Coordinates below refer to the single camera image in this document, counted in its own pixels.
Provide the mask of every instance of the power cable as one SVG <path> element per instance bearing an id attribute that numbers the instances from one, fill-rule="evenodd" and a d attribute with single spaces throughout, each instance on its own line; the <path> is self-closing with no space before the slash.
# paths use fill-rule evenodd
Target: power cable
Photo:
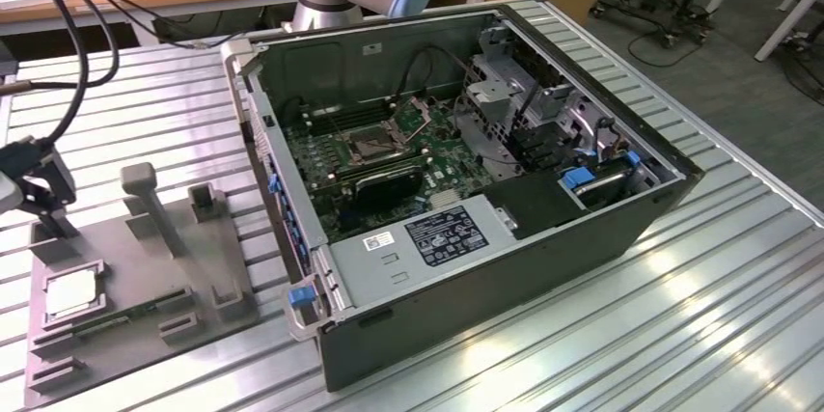
<path id="1" fill-rule="evenodd" d="M 697 45 L 693 50 L 691 50 L 689 52 L 687 52 L 684 55 L 681 55 L 681 57 L 679 57 L 675 61 L 672 61 L 671 63 L 653 63 L 645 59 L 643 59 L 639 54 L 635 52 L 635 50 L 632 50 L 632 46 L 641 40 L 645 39 L 651 36 L 653 36 L 655 34 L 659 33 L 659 30 L 656 29 L 655 31 L 651 31 L 649 33 L 644 33 L 641 34 L 637 38 L 635 38 L 629 44 L 627 45 L 627 52 L 629 53 L 629 55 L 632 55 L 632 58 L 635 58 L 639 62 L 641 62 L 644 65 L 653 67 L 653 68 L 672 68 L 676 65 L 679 65 L 684 60 L 687 60 L 687 58 L 695 54 L 695 52 L 697 52 L 697 50 L 701 49 L 701 47 L 704 46 L 704 44 Z"/>
<path id="2" fill-rule="evenodd" d="M 89 56 L 87 54 L 87 47 L 83 43 L 83 39 L 80 37 L 80 31 L 77 29 L 77 25 L 75 24 L 75 19 L 72 18 L 71 12 L 65 7 L 65 2 L 63 0 L 53 0 L 57 10 L 60 11 L 60 16 L 63 16 L 63 21 L 65 22 L 65 29 L 68 30 L 68 35 L 75 44 L 75 51 L 77 52 L 77 61 L 80 64 L 80 71 L 77 77 L 77 84 L 75 86 L 75 95 L 68 104 L 68 109 L 57 126 L 52 133 L 43 139 L 44 146 L 52 147 L 55 145 L 56 140 L 65 133 L 65 129 L 71 125 L 75 117 L 77 116 L 77 112 L 80 111 L 80 104 L 83 103 L 83 97 L 87 93 L 87 86 L 89 85 Z"/>
<path id="3" fill-rule="evenodd" d="M 109 66 L 109 70 L 99 79 L 96 79 L 95 81 L 91 81 L 87 84 L 88 87 L 97 87 L 105 84 L 107 82 L 109 82 L 115 78 L 115 74 L 117 74 L 117 70 L 120 69 L 120 48 L 117 47 L 117 41 L 115 40 L 115 33 L 112 32 L 112 29 L 108 23 L 105 22 L 105 18 L 103 17 L 103 14 L 100 13 L 100 9 L 97 8 L 97 5 L 93 3 L 92 0 L 83 0 L 83 2 L 87 5 L 87 7 L 89 7 L 89 10 L 92 11 L 93 16 L 96 17 L 97 23 L 100 23 L 100 27 L 103 28 L 103 34 L 105 35 L 105 40 L 108 41 L 108 47 L 109 47 L 109 50 L 112 51 L 112 64 Z M 77 83 L 69 83 L 69 82 L 32 82 L 31 83 L 32 90 L 76 89 L 76 88 L 77 88 Z"/>
<path id="4" fill-rule="evenodd" d="M 115 7 L 115 9 L 117 9 L 117 11 L 129 19 L 131 23 L 133 25 L 136 25 L 143 31 L 145 31 L 151 36 L 153 36 L 155 38 L 157 38 L 157 40 L 161 43 L 167 43 L 168 45 L 172 45 L 177 48 L 185 48 L 189 50 L 203 50 L 207 48 L 213 48 L 217 47 L 220 45 L 223 45 L 227 41 L 231 41 L 235 37 L 240 36 L 241 34 L 245 34 L 248 31 L 240 31 L 239 33 L 235 33 L 229 36 L 227 36 L 224 39 L 221 39 L 217 42 L 213 43 L 208 43 L 208 42 L 203 42 L 203 41 L 193 41 L 192 43 L 183 43 L 183 42 L 177 42 L 177 41 L 172 41 L 164 37 L 161 37 L 153 30 L 152 28 L 149 28 L 145 24 L 143 24 L 137 18 L 133 17 L 133 15 L 131 14 L 131 12 L 128 10 L 125 10 L 119 4 L 116 0 L 107 0 L 108 3 L 112 5 L 112 7 Z M 129 5 L 136 6 L 136 4 L 132 1 L 127 2 Z M 144 7 L 139 8 L 140 10 L 148 12 L 151 15 L 153 15 L 155 17 L 157 17 L 159 19 L 163 18 L 161 16 L 159 16 L 157 14 L 155 14 L 153 12 L 151 12 L 148 9 L 145 9 Z"/>

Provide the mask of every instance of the aluminum table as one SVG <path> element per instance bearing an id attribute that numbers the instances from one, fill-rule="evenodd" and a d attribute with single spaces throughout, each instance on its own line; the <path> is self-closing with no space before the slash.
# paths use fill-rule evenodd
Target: aluminum table
<path id="1" fill-rule="evenodd" d="M 824 406 L 821 213 L 547 3 L 511 6 L 708 175 L 621 258 L 352 387 L 327 393 L 312 342 L 289 338 L 287 282 L 215 50 L 127 51 L 59 147 L 76 225 L 125 213 L 117 171 L 157 167 L 163 201 L 229 194 L 264 321 L 49 410 L 816 410 Z M 105 69 L 104 55 L 93 68 Z M 17 78 L 73 79 L 71 58 Z M 44 134 L 64 91 L 3 100 L 5 139 Z M 0 410 L 23 408 L 31 218 L 0 216 Z"/>

